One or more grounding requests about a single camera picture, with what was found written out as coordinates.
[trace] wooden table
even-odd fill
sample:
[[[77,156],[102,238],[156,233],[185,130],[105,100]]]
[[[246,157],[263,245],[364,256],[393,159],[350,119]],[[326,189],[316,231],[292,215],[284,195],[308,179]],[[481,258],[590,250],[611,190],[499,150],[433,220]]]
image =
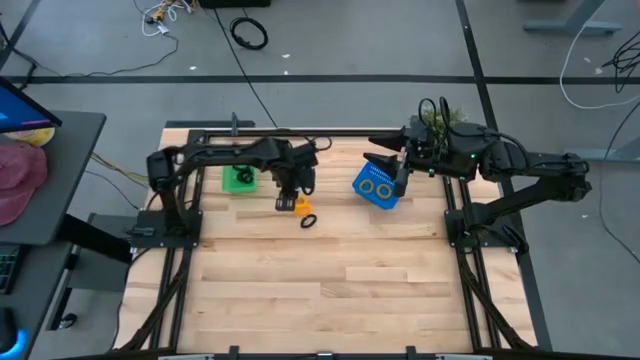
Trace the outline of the wooden table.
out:
[[[161,147],[184,144],[188,131],[165,129]],[[351,186],[367,151],[388,153],[364,137],[335,137],[318,154],[310,199],[318,222],[310,229],[274,210],[278,189],[269,173],[259,175],[255,193],[230,195],[221,191],[221,168],[206,170],[180,353],[225,353],[231,345],[243,353],[403,353],[408,345],[427,353],[472,350],[456,257],[446,240],[441,179],[412,175],[396,208],[382,210]],[[473,201],[499,196],[483,180],[469,189]],[[535,344],[515,256],[505,248],[483,254],[496,306]],[[165,250],[151,250],[131,269],[116,346],[155,305],[164,257]]]

